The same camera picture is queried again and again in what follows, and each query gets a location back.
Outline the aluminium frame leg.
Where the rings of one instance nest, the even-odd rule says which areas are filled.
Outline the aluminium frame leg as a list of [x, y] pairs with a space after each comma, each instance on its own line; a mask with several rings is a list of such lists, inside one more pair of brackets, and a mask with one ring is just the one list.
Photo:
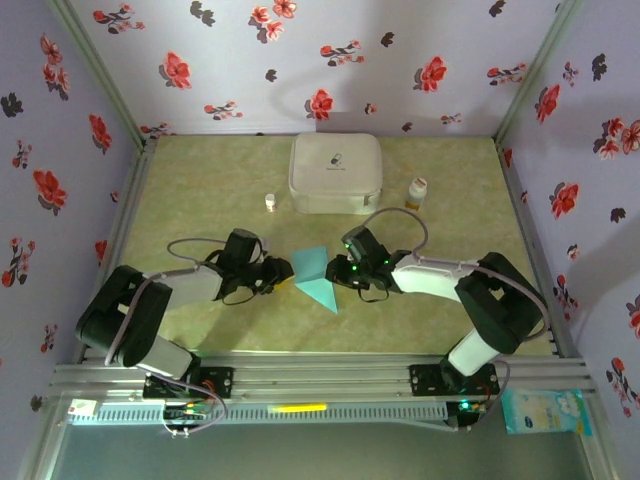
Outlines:
[[585, 407], [591, 435], [582, 436], [581, 444], [592, 480], [623, 480], [602, 402], [590, 395], [585, 398]]
[[22, 462], [18, 480], [52, 480], [58, 454], [67, 428], [70, 399], [65, 396], [49, 397], [41, 409], [37, 424]]

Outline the aluminium corner post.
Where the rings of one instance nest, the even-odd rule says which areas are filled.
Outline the aluminium corner post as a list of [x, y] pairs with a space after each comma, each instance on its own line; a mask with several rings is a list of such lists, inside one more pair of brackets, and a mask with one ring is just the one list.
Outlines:
[[116, 86], [106, 64], [99, 54], [94, 42], [81, 23], [81, 19], [70, 0], [45, 0], [45, 3], [56, 17], [62, 28], [68, 33], [74, 48], [81, 57], [85, 68], [92, 76], [94, 83], [106, 96], [109, 104], [115, 110], [125, 130], [140, 152], [146, 146], [146, 141], [135, 124], [133, 115], [124, 97]]
[[545, 68], [550, 57], [562, 43], [565, 31], [579, 13], [585, 0], [558, 0], [555, 17], [551, 23], [537, 53], [535, 54], [521, 86], [518, 88], [513, 101], [504, 115], [496, 133], [492, 136], [494, 144], [498, 146], [506, 137], [518, 111], [523, 107], [529, 92], [533, 89], [536, 79]]

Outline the teal cloth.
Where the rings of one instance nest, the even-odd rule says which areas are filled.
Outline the teal cloth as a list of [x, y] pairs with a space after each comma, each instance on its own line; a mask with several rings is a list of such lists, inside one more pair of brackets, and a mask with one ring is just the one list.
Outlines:
[[329, 258], [325, 247], [294, 251], [292, 266], [294, 285], [334, 314], [338, 306], [333, 283], [326, 279]]

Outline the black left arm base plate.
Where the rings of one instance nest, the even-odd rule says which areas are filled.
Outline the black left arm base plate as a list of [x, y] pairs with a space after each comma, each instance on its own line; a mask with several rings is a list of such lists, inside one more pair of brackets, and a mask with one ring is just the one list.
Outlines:
[[[232, 367], [198, 367], [181, 378], [181, 381], [214, 392], [226, 400], [231, 397], [234, 369]], [[160, 400], [210, 399], [209, 395], [200, 391], [176, 385], [155, 375], [147, 376], [143, 386], [143, 397]]]

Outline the blue wet wipes packet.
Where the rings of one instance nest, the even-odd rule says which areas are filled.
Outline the blue wet wipes packet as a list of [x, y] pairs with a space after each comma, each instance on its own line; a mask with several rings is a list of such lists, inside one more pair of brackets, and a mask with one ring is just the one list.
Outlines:
[[501, 406], [509, 434], [577, 433], [592, 435], [580, 390], [507, 389]]

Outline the white zippered pouch case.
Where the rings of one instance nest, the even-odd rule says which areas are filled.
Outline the white zippered pouch case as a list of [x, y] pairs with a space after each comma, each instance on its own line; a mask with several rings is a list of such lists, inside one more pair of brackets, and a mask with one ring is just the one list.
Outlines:
[[293, 140], [288, 185], [302, 214], [369, 215], [383, 187], [382, 151], [364, 133], [303, 133]]

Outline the aluminium side rail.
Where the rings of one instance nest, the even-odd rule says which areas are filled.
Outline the aluminium side rail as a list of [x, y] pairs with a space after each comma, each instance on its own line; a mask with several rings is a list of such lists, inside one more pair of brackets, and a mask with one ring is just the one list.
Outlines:
[[149, 148], [145, 147], [136, 157], [127, 188], [121, 197], [115, 233], [108, 241], [106, 261], [100, 268], [98, 289], [91, 296], [89, 305], [81, 314], [75, 328], [81, 351], [74, 365], [83, 362], [84, 354], [89, 347], [96, 348], [102, 359], [105, 356], [110, 357], [107, 364], [114, 359], [114, 341], [122, 338], [120, 330], [126, 317], [118, 311], [118, 298], [132, 299], [136, 285], [144, 282], [139, 271], [133, 267], [121, 267], [119, 261], [122, 250], [126, 247], [127, 234], [143, 185], [143, 170], [149, 156]]
[[525, 244], [531, 271], [535, 278], [534, 284], [547, 302], [551, 318], [548, 331], [553, 337], [555, 354], [563, 358], [578, 357], [579, 354], [564, 318], [564, 311], [552, 291], [555, 286], [555, 276], [547, 263], [534, 218], [529, 208], [531, 202], [524, 203], [521, 200], [521, 194], [525, 191], [525, 188], [522, 186], [515, 170], [515, 161], [512, 160], [510, 165], [507, 165], [504, 157], [504, 148], [501, 143], [495, 140], [494, 145]]

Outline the yellow pen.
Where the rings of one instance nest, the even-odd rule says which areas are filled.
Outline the yellow pen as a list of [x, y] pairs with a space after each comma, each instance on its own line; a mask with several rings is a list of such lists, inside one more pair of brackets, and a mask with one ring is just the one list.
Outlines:
[[278, 414], [298, 414], [298, 413], [323, 412], [323, 411], [326, 411], [327, 408], [328, 408], [327, 403], [317, 402], [317, 403], [274, 405], [270, 407], [270, 410]]

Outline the amber bottle with white cap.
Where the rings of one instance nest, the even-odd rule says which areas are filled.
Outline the amber bottle with white cap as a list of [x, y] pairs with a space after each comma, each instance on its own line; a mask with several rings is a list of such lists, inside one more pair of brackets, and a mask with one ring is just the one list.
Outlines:
[[414, 211], [418, 211], [427, 195], [428, 184], [424, 178], [414, 178], [408, 186], [405, 198], [405, 207]]

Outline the long aluminium frame rail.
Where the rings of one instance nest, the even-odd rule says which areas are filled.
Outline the long aluminium frame rail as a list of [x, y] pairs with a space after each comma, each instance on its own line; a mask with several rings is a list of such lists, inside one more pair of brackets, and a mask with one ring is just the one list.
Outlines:
[[[434, 355], [230, 352], [202, 361], [207, 367], [234, 369], [230, 400], [237, 404], [270, 401], [411, 402], [409, 367], [437, 364]], [[584, 360], [557, 356], [515, 356], [496, 375], [510, 388], [596, 391]], [[101, 400], [140, 398], [146, 374], [137, 368], [106, 366], [94, 354], [81, 364], [59, 365], [49, 394]]]

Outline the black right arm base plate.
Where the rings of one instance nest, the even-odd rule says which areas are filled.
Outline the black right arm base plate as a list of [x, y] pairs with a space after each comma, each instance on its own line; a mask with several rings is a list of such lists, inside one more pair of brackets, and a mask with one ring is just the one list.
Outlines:
[[411, 393], [419, 396], [493, 396], [500, 386], [493, 364], [485, 364], [475, 374], [464, 376], [439, 364], [415, 364], [408, 367]]

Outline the black controller board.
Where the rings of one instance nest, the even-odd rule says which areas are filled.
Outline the black controller board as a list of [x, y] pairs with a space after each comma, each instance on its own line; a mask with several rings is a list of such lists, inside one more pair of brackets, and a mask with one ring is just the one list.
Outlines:
[[193, 429], [203, 426], [209, 420], [213, 406], [213, 400], [166, 404], [162, 411], [163, 426], [172, 437], [188, 437]]
[[491, 397], [483, 400], [460, 400], [447, 402], [447, 419], [445, 424], [456, 431], [470, 433], [479, 421], [487, 414]]

